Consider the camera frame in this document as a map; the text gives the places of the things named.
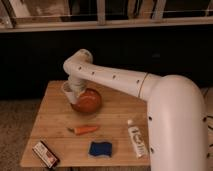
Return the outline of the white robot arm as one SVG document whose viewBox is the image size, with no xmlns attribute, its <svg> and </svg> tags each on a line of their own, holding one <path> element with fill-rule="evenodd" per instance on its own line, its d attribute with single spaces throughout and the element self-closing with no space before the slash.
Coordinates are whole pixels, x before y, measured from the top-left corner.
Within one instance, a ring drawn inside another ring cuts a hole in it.
<svg viewBox="0 0 213 171">
<path fill-rule="evenodd" d="M 72 102 L 92 81 L 147 102 L 151 171 L 210 171 L 208 124 L 198 86 L 180 75 L 157 76 L 97 66 L 78 50 L 63 64 Z"/>
</svg>

